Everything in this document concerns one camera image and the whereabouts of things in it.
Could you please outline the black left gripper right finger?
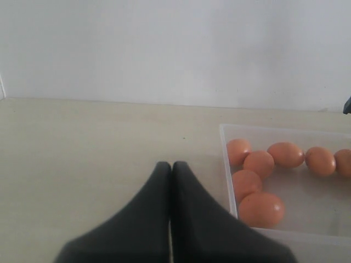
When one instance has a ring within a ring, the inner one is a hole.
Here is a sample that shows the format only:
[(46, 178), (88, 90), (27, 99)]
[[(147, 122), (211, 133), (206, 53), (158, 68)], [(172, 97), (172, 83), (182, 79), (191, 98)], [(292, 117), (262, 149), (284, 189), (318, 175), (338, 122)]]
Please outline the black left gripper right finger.
[(186, 162), (171, 175), (174, 262), (296, 262), (291, 250), (249, 228), (201, 185)]

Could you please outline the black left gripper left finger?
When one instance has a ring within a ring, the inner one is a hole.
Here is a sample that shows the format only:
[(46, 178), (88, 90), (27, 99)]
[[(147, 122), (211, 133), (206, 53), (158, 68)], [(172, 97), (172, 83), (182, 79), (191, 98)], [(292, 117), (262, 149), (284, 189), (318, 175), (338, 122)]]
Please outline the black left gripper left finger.
[(124, 208), (67, 242), (55, 262), (169, 262), (170, 186), (171, 166), (158, 162)]

